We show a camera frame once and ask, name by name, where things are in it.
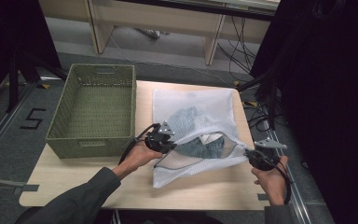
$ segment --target cable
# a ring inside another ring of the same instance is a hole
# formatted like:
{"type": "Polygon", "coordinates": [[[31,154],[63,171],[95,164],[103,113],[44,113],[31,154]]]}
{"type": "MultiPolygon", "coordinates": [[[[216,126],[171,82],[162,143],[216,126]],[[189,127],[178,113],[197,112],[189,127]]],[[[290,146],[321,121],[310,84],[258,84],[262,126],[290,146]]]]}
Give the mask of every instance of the cable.
{"type": "Polygon", "coordinates": [[[286,184],[286,197],[284,199],[284,204],[289,204],[290,202],[290,198],[292,197],[292,188],[290,187],[290,185],[292,184],[292,181],[290,180],[289,176],[286,175],[281,168],[279,168],[277,165],[275,165],[272,161],[270,161],[269,159],[266,159],[266,161],[268,161],[270,163],[270,165],[274,166],[275,169],[278,170],[279,173],[281,173],[284,182],[286,184]]]}
{"type": "Polygon", "coordinates": [[[118,164],[121,164],[127,158],[129,153],[131,152],[132,148],[139,142],[139,139],[141,139],[141,137],[144,136],[145,133],[147,133],[147,131],[149,131],[151,128],[156,128],[157,126],[158,126],[158,123],[151,124],[149,127],[144,129],[144,131],[141,132],[138,135],[138,137],[133,138],[131,140],[130,144],[127,146],[126,150],[121,155],[121,158],[120,158],[120,161],[118,162],[118,164]]]}
{"type": "MultiPolygon", "coordinates": [[[[234,46],[232,43],[231,43],[231,40],[228,40],[228,43],[229,43],[229,45],[231,45],[231,47],[232,48],[236,48],[236,46],[234,46]]],[[[240,49],[237,49],[237,51],[239,51],[239,52],[241,52],[241,53],[243,53],[243,54],[245,54],[246,52],[245,51],[243,51],[243,50],[240,50],[240,49]]],[[[249,55],[251,58],[255,58],[255,55],[250,51],[250,50],[248,50],[250,53],[251,53],[251,55],[249,55]]]]}
{"type": "Polygon", "coordinates": [[[287,170],[286,170],[286,168],[284,168],[283,163],[281,161],[278,161],[278,163],[283,167],[284,172],[287,174],[287,170]]]}
{"type": "MultiPolygon", "coordinates": [[[[237,42],[237,45],[235,46],[234,50],[232,51],[231,53],[231,58],[234,58],[234,54],[235,54],[235,51],[238,50],[238,45],[240,44],[240,41],[237,42]]],[[[249,74],[251,72],[251,70],[249,69],[249,67],[246,65],[243,64],[243,66],[246,68],[244,69],[244,71],[249,74]]]]}
{"type": "MultiPolygon", "coordinates": [[[[248,124],[249,124],[249,129],[252,129],[252,128],[256,127],[256,129],[257,129],[258,131],[260,131],[261,133],[269,131],[269,126],[268,126],[266,129],[260,129],[260,128],[259,128],[259,125],[260,125],[263,121],[265,121],[265,120],[267,120],[267,119],[269,118],[269,115],[266,114],[264,111],[262,111],[262,110],[260,109],[262,106],[265,106],[265,105],[259,105],[258,107],[247,107],[247,108],[249,108],[249,109],[254,109],[254,110],[255,110],[255,112],[254,112],[254,114],[251,116],[251,118],[247,120],[247,122],[248,122],[248,124]],[[255,114],[256,114],[257,112],[261,113],[262,115],[255,117],[255,114]]],[[[279,116],[283,116],[283,114],[276,114],[276,115],[274,115],[274,118],[279,117],[279,116]]],[[[276,123],[278,123],[278,124],[280,124],[280,125],[282,125],[282,126],[284,126],[284,127],[288,127],[288,125],[282,124],[282,123],[280,123],[280,122],[278,122],[278,121],[276,121],[276,120],[274,120],[274,122],[276,122],[276,123]]]]}
{"type": "MultiPolygon", "coordinates": [[[[229,71],[230,71],[230,72],[231,72],[231,62],[232,62],[233,59],[235,59],[235,58],[234,58],[234,54],[235,54],[235,51],[237,51],[237,46],[234,48],[234,50],[232,51],[232,53],[231,53],[231,55],[230,55],[230,57],[229,57],[230,61],[229,61],[228,66],[229,66],[229,71]]],[[[242,69],[243,69],[247,74],[249,74],[251,71],[248,69],[248,67],[245,66],[243,63],[241,63],[241,64],[242,64],[242,66],[243,66],[242,69]]]]}
{"type": "Polygon", "coordinates": [[[251,54],[251,57],[255,57],[255,55],[246,47],[245,43],[244,43],[244,27],[245,27],[245,18],[242,18],[241,19],[241,34],[238,32],[238,29],[237,29],[237,26],[235,25],[235,21],[234,21],[234,17],[231,17],[231,21],[234,25],[234,29],[235,29],[235,32],[237,34],[237,38],[238,38],[238,41],[241,42],[241,46],[242,46],[242,49],[243,49],[243,54],[244,54],[244,57],[245,57],[245,61],[247,62],[247,64],[250,65],[250,67],[248,67],[249,71],[252,69],[253,65],[252,63],[250,62],[250,59],[249,59],[249,54],[246,52],[246,50],[249,51],[249,53],[251,54]]]}
{"type": "MultiPolygon", "coordinates": [[[[246,74],[247,75],[249,75],[249,70],[248,70],[248,68],[243,64],[243,63],[241,63],[238,59],[236,59],[236,58],[234,58],[232,55],[229,55],[228,54],[228,52],[226,52],[223,48],[222,48],[222,46],[220,46],[220,44],[217,44],[217,46],[222,50],[222,52],[230,59],[230,62],[229,62],[229,64],[228,64],[228,71],[229,71],[229,73],[233,76],[233,74],[231,73],[231,62],[234,62],[238,67],[240,67],[243,71],[245,71],[246,72],[246,74]]],[[[241,79],[239,79],[239,78],[237,78],[237,77],[234,77],[234,78],[236,78],[237,80],[240,80],[240,81],[246,81],[246,82],[248,82],[248,80],[241,80],[241,79]]]]}
{"type": "MultiPolygon", "coordinates": [[[[98,11],[98,13],[100,14],[100,19],[101,21],[103,21],[103,14],[101,13],[101,11],[96,7],[96,10],[98,11]]],[[[189,70],[193,70],[195,72],[198,72],[200,74],[203,74],[205,76],[208,76],[208,77],[214,77],[214,78],[217,78],[219,80],[221,80],[223,83],[225,83],[226,85],[228,85],[230,88],[236,88],[236,86],[234,85],[231,85],[231,84],[228,84],[227,82],[225,82],[224,79],[222,79],[221,77],[219,76],[215,76],[215,75],[212,75],[212,74],[208,74],[208,73],[205,73],[205,72],[202,72],[200,70],[197,70],[195,68],[191,68],[191,67],[186,67],[186,66],[182,66],[182,65],[174,65],[174,64],[164,64],[164,63],[147,63],[147,62],[141,62],[141,61],[135,61],[135,60],[131,60],[127,57],[126,53],[124,52],[124,50],[116,43],[116,41],[114,40],[114,38],[111,36],[111,34],[106,30],[106,27],[105,25],[103,24],[103,30],[106,32],[106,34],[109,36],[109,39],[113,42],[113,44],[116,46],[116,48],[118,48],[124,59],[130,63],[143,63],[143,64],[147,64],[147,65],[153,65],[153,66],[170,66],[170,67],[174,67],[174,68],[181,68],[181,69],[189,69],[189,70]]]]}

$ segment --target black cable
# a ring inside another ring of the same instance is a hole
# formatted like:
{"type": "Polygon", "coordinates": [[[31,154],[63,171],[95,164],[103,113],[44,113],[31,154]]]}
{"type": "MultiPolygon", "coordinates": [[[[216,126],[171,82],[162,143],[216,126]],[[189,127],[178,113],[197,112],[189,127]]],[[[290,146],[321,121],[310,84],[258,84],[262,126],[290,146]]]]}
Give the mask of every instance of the black cable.
{"type": "Polygon", "coordinates": [[[263,110],[261,110],[261,107],[263,107],[263,106],[264,106],[264,105],[261,105],[261,104],[260,104],[257,108],[255,108],[255,110],[256,110],[256,111],[254,112],[254,114],[252,115],[252,117],[254,117],[254,116],[255,116],[255,113],[256,113],[256,112],[259,112],[260,114],[263,114],[263,115],[265,115],[265,116],[266,116],[267,114],[266,114],[266,113],[264,113],[264,111],[263,111],[263,110]]]}
{"type": "Polygon", "coordinates": [[[261,133],[268,132],[270,130],[270,126],[268,126],[266,129],[260,129],[259,128],[259,125],[260,125],[261,121],[265,121],[265,120],[268,120],[268,119],[269,118],[264,118],[263,120],[260,120],[260,122],[257,122],[257,124],[255,125],[255,128],[261,133]]]}
{"type": "MultiPolygon", "coordinates": [[[[228,43],[229,43],[229,45],[231,45],[231,47],[236,48],[236,47],[231,43],[231,40],[228,40],[228,43]]],[[[248,50],[249,53],[250,53],[250,54],[248,54],[248,56],[251,57],[251,58],[255,58],[255,55],[246,47],[246,45],[244,45],[244,47],[245,47],[246,50],[248,50]]],[[[239,52],[241,52],[241,53],[243,53],[243,54],[246,53],[245,51],[240,50],[240,49],[237,49],[237,51],[239,51],[239,52]]]]}
{"type": "Polygon", "coordinates": [[[272,161],[270,161],[269,159],[266,159],[266,161],[269,162],[270,165],[272,165],[275,169],[278,170],[279,173],[281,173],[284,182],[286,184],[286,197],[284,199],[284,204],[289,204],[290,202],[290,198],[292,197],[292,188],[290,187],[290,185],[292,184],[292,181],[290,180],[289,176],[286,175],[281,168],[279,168],[277,165],[275,165],[272,161]]]}
{"type": "Polygon", "coordinates": [[[248,123],[254,121],[255,119],[262,119],[262,118],[265,118],[265,117],[266,117],[265,115],[260,115],[260,116],[257,116],[255,118],[248,119],[248,123]]]}
{"type": "MultiPolygon", "coordinates": [[[[232,23],[234,25],[234,29],[235,29],[235,33],[237,34],[237,38],[238,38],[238,42],[241,43],[241,46],[242,46],[242,49],[243,49],[243,53],[245,55],[245,61],[249,64],[249,60],[247,60],[247,53],[246,53],[246,50],[244,48],[244,43],[243,43],[243,37],[244,37],[244,34],[243,34],[243,29],[244,29],[244,26],[245,26],[245,22],[244,20],[242,20],[242,26],[241,26],[241,34],[238,32],[238,29],[237,29],[237,25],[235,25],[235,21],[234,21],[234,17],[231,17],[231,20],[232,20],[232,23]]],[[[251,71],[251,68],[249,66],[246,66],[247,70],[250,72],[251,71]]]]}
{"type": "MultiPolygon", "coordinates": [[[[234,54],[235,54],[235,51],[237,51],[238,50],[238,45],[240,44],[240,42],[237,42],[237,46],[235,46],[235,48],[234,48],[234,50],[232,51],[232,53],[231,53],[231,58],[233,58],[233,59],[235,59],[234,58],[234,54]]],[[[243,67],[245,67],[246,68],[246,70],[244,69],[244,71],[247,73],[247,74],[250,74],[250,72],[251,72],[251,70],[249,69],[249,67],[247,66],[247,65],[245,65],[245,64],[243,64],[243,63],[241,63],[242,64],[242,66],[243,67]]]]}
{"type": "Polygon", "coordinates": [[[252,121],[252,120],[254,120],[254,116],[255,116],[255,113],[257,113],[258,112],[258,109],[254,112],[254,114],[251,116],[251,118],[250,118],[250,121],[252,121]]]}
{"type": "Polygon", "coordinates": [[[292,197],[292,188],[291,188],[290,185],[293,182],[290,180],[289,176],[287,175],[287,171],[286,171],[286,168],[284,168],[284,165],[281,163],[281,161],[279,161],[279,163],[282,165],[285,173],[274,162],[272,162],[263,152],[261,152],[259,150],[253,150],[253,152],[259,154],[264,162],[266,162],[269,165],[273,166],[282,175],[282,177],[284,179],[284,183],[286,185],[286,197],[284,198],[284,204],[289,204],[290,199],[292,197]]]}
{"type": "Polygon", "coordinates": [[[139,134],[138,137],[133,138],[131,140],[130,144],[127,146],[126,150],[121,155],[121,158],[120,158],[120,161],[118,162],[118,164],[121,164],[127,158],[129,153],[131,152],[132,148],[139,142],[139,139],[141,139],[141,137],[144,136],[144,134],[147,133],[147,131],[149,131],[149,129],[156,128],[157,126],[158,126],[158,123],[154,123],[154,124],[150,125],[149,127],[147,127],[146,129],[144,129],[144,131],[141,132],[141,134],[139,134]]]}
{"type": "Polygon", "coordinates": [[[255,126],[259,125],[260,123],[262,123],[262,122],[263,122],[264,120],[266,120],[266,119],[267,119],[267,117],[264,117],[264,116],[263,116],[262,119],[258,120],[255,124],[251,125],[249,128],[250,128],[250,129],[254,128],[255,126]]]}
{"type": "Polygon", "coordinates": [[[251,122],[249,122],[248,124],[249,124],[249,129],[253,129],[255,125],[258,125],[258,123],[251,125],[251,122]]]}
{"type": "Polygon", "coordinates": [[[240,60],[236,59],[235,57],[231,56],[227,51],[225,51],[220,44],[217,44],[217,46],[223,51],[223,53],[230,59],[230,62],[234,62],[237,66],[239,66],[243,71],[247,72],[249,74],[249,70],[243,63],[240,62],[240,60]]]}

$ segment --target white cloth bag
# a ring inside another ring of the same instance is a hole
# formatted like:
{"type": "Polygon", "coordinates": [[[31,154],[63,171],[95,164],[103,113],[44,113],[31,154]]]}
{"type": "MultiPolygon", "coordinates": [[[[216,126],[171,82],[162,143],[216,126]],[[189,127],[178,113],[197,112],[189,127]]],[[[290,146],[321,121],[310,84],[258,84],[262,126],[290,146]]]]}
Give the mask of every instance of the white cloth bag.
{"type": "Polygon", "coordinates": [[[234,143],[225,158],[203,159],[181,155],[174,150],[159,160],[153,172],[153,187],[161,188],[180,176],[236,165],[248,159],[246,145],[238,138],[232,109],[231,89],[207,91],[154,90],[153,122],[167,120],[174,136],[171,141],[182,145],[208,134],[222,133],[234,143]]]}

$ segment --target gray floor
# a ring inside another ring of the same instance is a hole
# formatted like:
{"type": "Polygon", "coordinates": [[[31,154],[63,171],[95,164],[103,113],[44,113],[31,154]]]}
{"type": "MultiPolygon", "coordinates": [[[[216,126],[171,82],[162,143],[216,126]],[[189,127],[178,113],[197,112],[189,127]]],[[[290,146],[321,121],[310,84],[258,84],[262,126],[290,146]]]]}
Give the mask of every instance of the gray floor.
{"type": "MultiPolygon", "coordinates": [[[[236,78],[242,82],[251,79],[238,66],[232,64],[230,67],[229,60],[220,50],[216,51],[213,65],[205,65],[202,38],[198,36],[168,34],[156,41],[131,28],[117,27],[108,48],[103,54],[97,55],[87,23],[56,19],[47,19],[47,22],[64,70],[68,70],[72,63],[128,63],[135,64],[137,78],[141,80],[230,87],[236,78]]],[[[224,49],[232,50],[226,40],[219,42],[224,49]]],[[[256,53],[258,46],[248,44],[248,48],[256,53]]],[[[41,71],[41,75],[51,76],[45,71],[41,71]]],[[[63,85],[60,80],[45,83],[50,85],[46,90],[32,89],[0,142],[0,180],[13,184],[26,182],[45,145],[44,138],[63,85]],[[20,129],[20,126],[34,124],[25,120],[32,108],[46,108],[44,112],[35,113],[43,119],[40,127],[37,130],[20,129]]],[[[252,101],[254,93],[255,89],[245,91],[241,98],[252,101]]],[[[7,97],[7,88],[0,90],[0,119],[5,115],[7,97]]],[[[245,109],[245,112],[250,118],[255,111],[245,109]]],[[[300,149],[290,128],[280,124],[277,125],[277,135],[282,143],[289,146],[285,154],[291,159],[290,167],[309,211],[311,223],[334,223],[312,176],[300,164],[300,149]]],[[[251,132],[254,140],[267,136],[255,128],[251,132]]],[[[18,203],[20,195],[13,194],[13,189],[0,186],[0,223],[13,223],[25,210],[18,203]]],[[[210,212],[209,215],[227,224],[264,222],[262,211],[219,211],[210,212]]]]}

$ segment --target human arm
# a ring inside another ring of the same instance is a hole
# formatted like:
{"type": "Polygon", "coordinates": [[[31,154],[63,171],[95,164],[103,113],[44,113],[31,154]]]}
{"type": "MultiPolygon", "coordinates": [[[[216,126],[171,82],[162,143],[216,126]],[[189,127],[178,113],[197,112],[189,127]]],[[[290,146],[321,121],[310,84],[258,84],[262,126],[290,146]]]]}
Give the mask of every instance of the human arm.
{"type": "MultiPolygon", "coordinates": [[[[282,171],[286,171],[287,162],[289,159],[285,156],[280,158],[278,167],[282,171]]],[[[266,224],[290,224],[293,223],[290,207],[284,204],[284,192],[286,183],[281,173],[277,169],[270,171],[261,171],[257,168],[252,169],[252,174],[257,177],[255,184],[260,185],[267,193],[269,204],[265,208],[265,223],[266,224]]]]}
{"type": "Polygon", "coordinates": [[[89,182],[53,199],[25,223],[92,223],[123,178],[161,157],[161,153],[147,148],[145,142],[139,142],[119,166],[112,170],[104,167],[89,182]]]}

